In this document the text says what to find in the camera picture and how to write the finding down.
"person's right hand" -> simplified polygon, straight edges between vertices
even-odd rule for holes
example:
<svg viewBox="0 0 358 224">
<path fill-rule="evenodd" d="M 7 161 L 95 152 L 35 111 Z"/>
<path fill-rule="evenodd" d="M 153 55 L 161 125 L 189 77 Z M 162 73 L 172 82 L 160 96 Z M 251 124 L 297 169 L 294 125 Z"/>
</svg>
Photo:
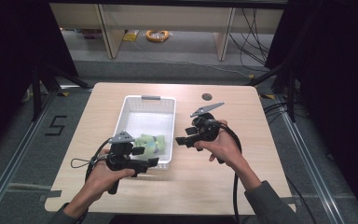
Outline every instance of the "person's right hand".
<svg viewBox="0 0 358 224">
<path fill-rule="evenodd" d="M 222 125 L 227 126 L 226 120 L 218 120 Z M 212 142 L 199 141 L 194 144 L 195 148 L 205 148 L 212 152 L 209 161 L 216 157 L 224 161 L 227 166 L 235 168 L 240 162 L 244 161 L 240 150 L 234 139 L 223 129 L 219 130 L 219 135 Z"/>
</svg>

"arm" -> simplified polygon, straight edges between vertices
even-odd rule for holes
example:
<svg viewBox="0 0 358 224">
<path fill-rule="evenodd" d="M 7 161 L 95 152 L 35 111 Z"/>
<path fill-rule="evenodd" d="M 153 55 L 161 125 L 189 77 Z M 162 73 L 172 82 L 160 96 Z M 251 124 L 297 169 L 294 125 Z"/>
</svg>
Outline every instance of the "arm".
<svg viewBox="0 0 358 224">
<path fill-rule="evenodd" d="M 117 180 L 134 174 L 135 171 L 131 169 L 111 171 L 107 167 L 106 161 L 99 161 L 83 188 L 70 203 L 56 213 L 49 223 L 57 223 L 57 220 L 63 220 L 65 223 L 74 223 L 95 201 L 102 197 L 105 191 L 110 190 Z"/>
<path fill-rule="evenodd" d="M 227 126 L 225 120 L 220 122 Z M 194 147 L 208 149 L 212 152 L 209 161 L 217 157 L 234 170 L 245 187 L 245 196 L 260 223 L 301 223 L 296 213 L 279 198 L 269 183 L 260 181 L 226 131 L 221 129 L 213 142 L 199 141 Z"/>
</svg>

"white plastic basket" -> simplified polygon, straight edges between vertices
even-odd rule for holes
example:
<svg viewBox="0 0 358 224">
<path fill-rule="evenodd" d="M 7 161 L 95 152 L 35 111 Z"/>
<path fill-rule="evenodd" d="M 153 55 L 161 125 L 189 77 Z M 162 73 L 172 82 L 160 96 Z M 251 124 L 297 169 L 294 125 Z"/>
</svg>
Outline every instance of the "white plastic basket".
<svg viewBox="0 0 358 224">
<path fill-rule="evenodd" d="M 157 169 L 169 169 L 172 159 L 176 100 L 172 97 L 129 95 L 124 99 L 115 134 L 126 131 L 138 139 L 142 134 L 164 136 L 164 149 L 152 154 L 131 156 L 138 160 L 159 157 Z"/>
</svg>

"floor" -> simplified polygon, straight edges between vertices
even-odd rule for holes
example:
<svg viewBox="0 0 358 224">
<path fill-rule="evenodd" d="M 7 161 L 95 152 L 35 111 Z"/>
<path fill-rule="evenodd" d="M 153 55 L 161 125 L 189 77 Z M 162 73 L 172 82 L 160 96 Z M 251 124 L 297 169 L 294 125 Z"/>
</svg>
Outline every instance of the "floor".
<svg viewBox="0 0 358 224">
<path fill-rule="evenodd" d="M 246 35 L 242 36 L 241 34 L 232 34 L 233 39 L 228 42 L 226 58 L 222 62 L 217 60 L 213 35 L 210 33 L 171 32 L 170 37 L 165 42 L 151 43 L 145 39 L 145 31 L 140 31 L 134 43 L 122 43 L 119 54 L 114 60 L 107 57 L 104 43 L 100 38 L 85 39 L 81 33 L 72 30 L 62 31 L 62 35 L 77 66 L 90 62 L 191 64 L 200 68 L 208 67 L 208 69 L 218 70 L 223 74 L 241 75 L 246 80 L 253 74 L 263 73 L 257 70 L 268 70 L 251 56 L 240 53 L 233 39 L 242 46 Z M 259 35 L 258 37 L 259 42 L 269 48 L 273 35 Z M 246 49 L 252 52 L 261 62 L 264 61 L 260 49 L 257 48 L 257 41 L 252 38 L 250 42 L 256 48 L 247 45 Z M 87 80 L 95 81 L 102 78 L 98 72 L 84 74 L 86 73 L 85 70 L 81 71 L 79 72 L 80 76 Z M 260 84 L 259 93 L 270 94 L 271 81 L 273 79 Z M 89 96 L 89 92 L 73 92 L 70 98 L 57 97 L 51 105 L 56 111 L 55 115 L 60 113 L 70 115 L 68 117 L 72 119 L 66 121 L 66 130 L 70 130 L 72 134 L 81 116 L 81 109 L 72 110 L 71 108 L 74 106 L 68 106 L 68 104 L 76 104 L 77 107 L 84 108 Z M 277 96 L 272 100 L 261 99 L 262 105 L 264 107 L 274 105 L 280 101 L 280 97 Z M 68 103 L 67 99 L 72 99 L 73 102 Z M 16 119 L 10 124 L 11 128 L 7 130 L 5 141 L 0 145 L 0 178 L 2 178 L 1 174 L 7 169 L 7 165 L 10 164 L 10 156 L 16 153 L 17 146 L 21 144 L 21 138 L 27 134 L 30 125 L 29 118 L 32 116 L 32 109 L 30 108 L 32 108 L 32 104 L 25 102 L 24 107 L 18 111 Z M 302 104 L 297 104 L 295 113 L 295 128 L 299 129 L 301 133 L 301 143 L 309 152 L 311 161 L 323 178 L 325 187 L 337 203 L 338 216 L 342 216 L 342 220 L 334 220 L 326 211 L 318 187 L 315 186 L 310 170 L 304 163 L 307 161 L 307 156 L 304 159 L 301 150 L 298 148 L 298 142 L 293 139 L 293 132 L 290 132 L 293 126 L 287 123 L 287 117 L 280 108 L 276 108 L 268 112 L 266 116 L 282 161 L 283 170 L 288 176 L 288 180 L 294 183 L 294 185 L 291 185 L 291 190 L 296 198 L 298 215 L 304 223 L 358 223 L 358 203 L 334 161 L 326 156 L 328 149 L 313 126 L 311 119 L 307 117 L 306 108 Z M 46 140 L 46 136 L 42 132 L 48 130 L 49 121 L 53 115 L 48 113 L 47 116 L 49 118 L 42 122 L 42 127 L 37 130 L 32 142 L 34 150 L 26 152 L 20 167 L 14 171 L 17 173 L 9 185 L 6 195 L 2 198 L 0 223 L 27 223 L 29 220 L 41 222 L 41 220 L 46 220 L 51 216 L 43 210 L 42 196 L 46 196 L 54 180 L 54 172 L 57 172 L 60 167 L 60 158 L 62 159 L 65 147 L 69 144 L 72 135 L 68 133 L 65 138 L 60 140 Z M 48 142 L 48 147 L 56 148 L 54 154 L 41 153 L 35 150 L 35 148 L 45 148 L 46 142 Z M 29 214 L 27 215 L 29 219 L 25 217 L 24 211 Z M 109 214 L 89 214 L 85 223 L 107 223 L 110 217 Z M 257 223 L 257 221 L 254 217 L 251 217 L 242 223 Z"/>
</svg>

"sleeve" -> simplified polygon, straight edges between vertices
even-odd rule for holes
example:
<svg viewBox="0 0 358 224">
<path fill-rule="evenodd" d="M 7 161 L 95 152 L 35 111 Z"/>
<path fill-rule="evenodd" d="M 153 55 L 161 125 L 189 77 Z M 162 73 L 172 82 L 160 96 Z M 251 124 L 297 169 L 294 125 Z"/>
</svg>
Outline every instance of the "sleeve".
<svg viewBox="0 0 358 224">
<path fill-rule="evenodd" d="M 48 224 L 77 224 L 82 223 L 88 211 L 86 211 L 80 218 L 70 217 L 63 212 L 63 209 L 69 203 L 65 203 L 60 210 L 54 214 L 54 217 L 48 222 Z"/>
<path fill-rule="evenodd" d="M 256 189 L 246 191 L 245 196 L 254 209 L 259 223 L 302 223 L 267 181 L 263 181 Z"/>
</svg>

